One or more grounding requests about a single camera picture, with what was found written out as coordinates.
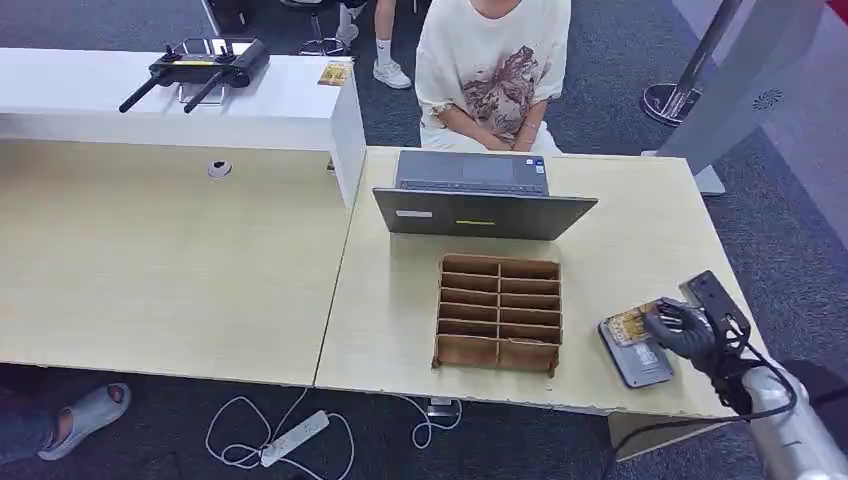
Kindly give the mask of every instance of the gray slide sandal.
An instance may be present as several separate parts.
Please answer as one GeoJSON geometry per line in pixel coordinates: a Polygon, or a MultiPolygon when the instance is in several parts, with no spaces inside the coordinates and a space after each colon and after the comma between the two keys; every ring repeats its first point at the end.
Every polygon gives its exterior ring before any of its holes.
{"type": "Polygon", "coordinates": [[[38,456],[42,460],[59,460],[71,453],[86,437],[120,418],[129,406],[130,387],[125,383],[112,383],[92,391],[66,408],[71,412],[73,418],[73,427],[68,438],[58,445],[38,452],[38,456]],[[112,400],[109,395],[109,387],[121,389],[121,403],[112,400]]]}

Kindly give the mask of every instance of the person's hand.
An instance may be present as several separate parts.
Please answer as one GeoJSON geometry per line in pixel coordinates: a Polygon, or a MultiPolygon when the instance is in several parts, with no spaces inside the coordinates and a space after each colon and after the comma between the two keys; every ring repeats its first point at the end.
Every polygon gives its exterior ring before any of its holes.
{"type": "Polygon", "coordinates": [[[512,150],[512,147],[510,147],[508,143],[504,142],[503,140],[497,137],[494,137],[492,140],[486,142],[485,144],[483,144],[483,146],[486,147],[486,150],[492,150],[496,152],[508,152],[512,150]]]}
{"type": "Polygon", "coordinates": [[[514,152],[529,152],[531,148],[533,148],[533,144],[523,140],[516,140],[515,145],[512,146],[514,152]]]}

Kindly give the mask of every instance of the laptop lid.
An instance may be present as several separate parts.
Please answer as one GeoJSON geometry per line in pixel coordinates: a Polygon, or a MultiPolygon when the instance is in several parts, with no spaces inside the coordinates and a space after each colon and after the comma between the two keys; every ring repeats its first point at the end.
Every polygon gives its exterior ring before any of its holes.
{"type": "Polygon", "coordinates": [[[594,198],[374,188],[390,232],[556,240],[596,203],[594,198]]]}

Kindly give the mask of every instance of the black chair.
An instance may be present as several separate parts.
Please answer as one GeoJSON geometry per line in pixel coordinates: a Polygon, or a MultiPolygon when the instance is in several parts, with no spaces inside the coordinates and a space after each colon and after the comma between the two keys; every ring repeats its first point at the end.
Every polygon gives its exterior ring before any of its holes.
{"type": "Polygon", "coordinates": [[[344,56],[350,53],[348,46],[337,38],[324,38],[318,14],[337,6],[340,0],[280,0],[286,8],[301,13],[308,13],[312,21],[313,40],[300,45],[299,55],[344,56]]]}

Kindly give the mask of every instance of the small card on counter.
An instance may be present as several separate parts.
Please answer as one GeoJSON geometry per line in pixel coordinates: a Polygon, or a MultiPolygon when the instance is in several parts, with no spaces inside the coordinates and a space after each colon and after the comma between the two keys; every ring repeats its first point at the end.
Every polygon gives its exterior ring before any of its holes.
{"type": "Polygon", "coordinates": [[[318,85],[329,85],[332,87],[341,87],[347,80],[350,73],[350,63],[348,62],[330,62],[324,67],[324,73],[318,80],[318,85]]]}
{"type": "Polygon", "coordinates": [[[607,327],[619,346],[624,347],[643,342],[650,338],[650,334],[645,330],[643,315],[656,312],[656,302],[649,302],[609,317],[606,320],[607,327]]]}

